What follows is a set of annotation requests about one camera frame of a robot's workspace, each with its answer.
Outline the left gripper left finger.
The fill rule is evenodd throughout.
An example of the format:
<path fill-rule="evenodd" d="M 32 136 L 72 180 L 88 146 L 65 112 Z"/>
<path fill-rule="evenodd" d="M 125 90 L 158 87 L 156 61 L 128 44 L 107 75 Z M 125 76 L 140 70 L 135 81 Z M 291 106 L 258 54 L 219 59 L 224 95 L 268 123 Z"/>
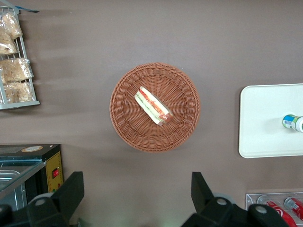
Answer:
<path fill-rule="evenodd" d="M 73 172 L 51 196 L 37 196 L 27 206 L 31 227 L 68 227 L 84 197 L 83 172 Z"/>

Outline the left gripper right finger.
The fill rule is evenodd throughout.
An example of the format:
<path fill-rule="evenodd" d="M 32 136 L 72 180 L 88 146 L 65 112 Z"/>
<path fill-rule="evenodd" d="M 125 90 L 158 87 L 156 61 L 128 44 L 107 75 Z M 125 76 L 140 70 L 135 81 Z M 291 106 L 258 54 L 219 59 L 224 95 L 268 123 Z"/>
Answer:
<path fill-rule="evenodd" d="M 191 177 L 191 198 L 196 209 L 184 227 L 245 227 L 247 213 L 224 197 L 215 197 L 200 172 Z"/>

